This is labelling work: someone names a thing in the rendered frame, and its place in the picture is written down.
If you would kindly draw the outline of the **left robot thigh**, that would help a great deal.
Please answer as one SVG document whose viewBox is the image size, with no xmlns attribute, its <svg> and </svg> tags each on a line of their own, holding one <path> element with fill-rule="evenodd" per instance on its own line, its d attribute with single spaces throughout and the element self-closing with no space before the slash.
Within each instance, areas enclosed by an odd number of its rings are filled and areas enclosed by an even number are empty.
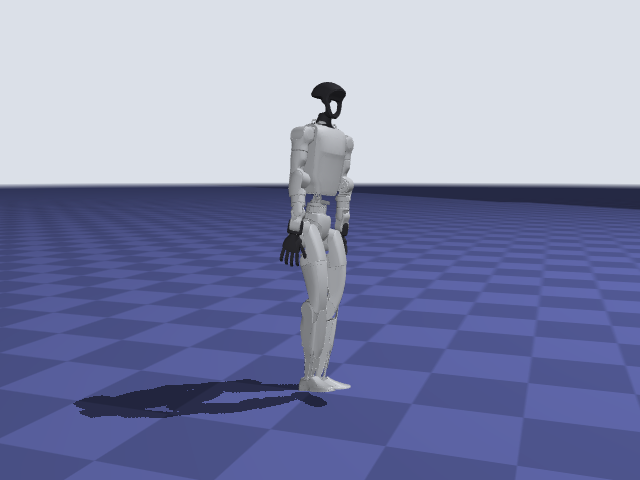
<svg viewBox="0 0 640 480">
<path fill-rule="evenodd" d="M 333 317 L 338 309 L 344 292 L 346 281 L 346 253 L 341 233 L 335 229 L 329 229 L 328 237 L 323 241 L 328 268 L 328 295 L 326 319 Z"/>
</svg>

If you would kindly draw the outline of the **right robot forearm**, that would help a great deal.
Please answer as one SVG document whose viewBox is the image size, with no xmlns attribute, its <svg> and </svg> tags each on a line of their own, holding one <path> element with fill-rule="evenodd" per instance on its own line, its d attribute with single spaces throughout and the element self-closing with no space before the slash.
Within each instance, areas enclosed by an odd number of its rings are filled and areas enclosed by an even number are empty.
<svg viewBox="0 0 640 480">
<path fill-rule="evenodd" d="M 290 176 L 288 191 L 289 197 L 291 197 L 291 219 L 289 223 L 289 229 L 291 231 L 300 231 L 301 221 L 306 216 L 304 207 L 306 191 L 301 188 L 302 173 L 300 171 L 294 171 Z"/>
</svg>

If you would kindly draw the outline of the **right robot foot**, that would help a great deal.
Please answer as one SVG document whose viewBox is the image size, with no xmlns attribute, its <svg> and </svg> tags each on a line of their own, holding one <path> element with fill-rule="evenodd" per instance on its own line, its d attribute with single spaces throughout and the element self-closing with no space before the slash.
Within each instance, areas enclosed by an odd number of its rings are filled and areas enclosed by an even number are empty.
<svg viewBox="0 0 640 480">
<path fill-rule="evenodd" d="M 299 391 L 332 392 L 335 391 L 335 387 L 327 384 L 318 376 L 314 376 L 310 380 L 305 380 L 305 377 L 302 377 L 299 382 Z"/>
</svg>

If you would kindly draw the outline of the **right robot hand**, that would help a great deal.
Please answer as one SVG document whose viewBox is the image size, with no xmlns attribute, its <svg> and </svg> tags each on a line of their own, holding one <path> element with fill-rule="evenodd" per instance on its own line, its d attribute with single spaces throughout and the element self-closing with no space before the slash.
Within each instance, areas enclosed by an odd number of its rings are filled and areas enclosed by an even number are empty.
<svg viewBox="0 0 640 480">
<path fill-rule="evenodd" d="M 290 223 L 290 220 L 289 220 L 289 223 Z M 286 265 L 288 264 L 289 252 L 291 252 L 291 255 L 290 255 L 290 266 L 291 267 L 293 266 L 294 253 L 296 253 L 295 254 L 296 266 L 299 266 L 299 251 L 300 251 L 300 249 L 302 251 L 303 258 L 306 259 L 306 257 L 307 257 L 306 252 L 304 250 L 304 247 L 302 245 L 302 240 L 299 237 L 299 235 L 302 235 L 304 223 L 303 223 L 303 221 L 301 221 L 300 231 L 299 232 L 291 231 L 289 229 L 289 223 L 288 223 L 288 229 L 287 229 L 287 232 L 289 233 L 289 235 L 286 237 L 286 239 L 283 242 L 283 246 L 282 246 L 283 248 L 282 248 L 282 251 L 281 251 L 281 254 L 280 254 L 280 261 L 281 262 L 283 261 L 283 256 L 284 256 L 285 249 L 286 249 L 287 251 L 286 251 L 286 255 L 285 255 L 285 264 Z"/>
</svg>

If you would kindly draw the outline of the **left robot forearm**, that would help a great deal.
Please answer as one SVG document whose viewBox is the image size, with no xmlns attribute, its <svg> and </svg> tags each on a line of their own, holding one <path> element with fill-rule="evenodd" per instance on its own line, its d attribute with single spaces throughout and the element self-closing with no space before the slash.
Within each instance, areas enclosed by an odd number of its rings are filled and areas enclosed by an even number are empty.
<svg viewBox="0 0 640 480">
<path fill-rule="evenodd" d="M 348 193 L 339 192 L 339 194 L 335 196 L 335 200 L 337 201 L 336 214 L 335 214 L 335 218 L 336 218 L 335 230 L 338 230 L 339 232 L 342 232 L 344 223 L 348 223 L 349 225 L 349 219 L 350 219 L 349 204 L 351 201 L 351 194 L 352 194 L 352 191 Z"/>
</svg>

